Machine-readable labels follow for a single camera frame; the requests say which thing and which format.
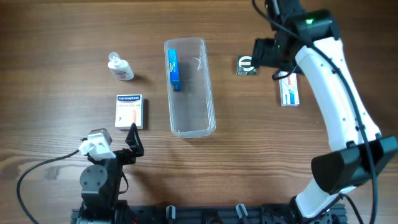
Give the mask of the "white blue medicine box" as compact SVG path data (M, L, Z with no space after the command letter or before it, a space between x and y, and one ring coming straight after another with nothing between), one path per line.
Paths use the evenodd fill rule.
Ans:
M281 106L293 107L300 104L297 74L279 80Z

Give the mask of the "green Zam-Buk ointment box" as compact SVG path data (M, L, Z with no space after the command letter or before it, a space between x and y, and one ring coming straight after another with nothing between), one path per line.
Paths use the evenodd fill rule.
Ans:
M252 57L249 55L238 55L237 75L256 75L258 68L251 65Z

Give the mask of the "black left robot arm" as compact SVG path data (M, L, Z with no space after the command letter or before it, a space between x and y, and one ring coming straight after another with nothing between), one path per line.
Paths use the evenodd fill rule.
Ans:
M71 223L137 223L137 217L126 200L118 199L126 193L120 189L126 180L125 165L136 163L144 155L144 148L133 123L127 134L127 148L112 151L107 129L95 129L82 141L78 150L93 164L80 176L81 207L72 211Z

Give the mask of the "blue Vicks lozenge box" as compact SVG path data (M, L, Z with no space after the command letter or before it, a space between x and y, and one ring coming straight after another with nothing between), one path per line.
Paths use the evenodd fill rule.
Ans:
M180 73L178 69L178 57L176 49L168 50L169 56L169 75L170 75L170 84L172 86L173 91L181 90L181 81L180 81Z

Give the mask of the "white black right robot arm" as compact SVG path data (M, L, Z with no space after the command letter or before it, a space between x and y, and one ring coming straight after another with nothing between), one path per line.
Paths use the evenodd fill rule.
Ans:
M313 180L290 205L298 223L324 214L341 197L372 183L371 220L378 206L377 178L397 153L366 111L346 64L338 24L325 10L306 11L299 1L266 1L261 16L275 32L257 40L253 64L289 77L306 76L322 113L330 153L312 159Z

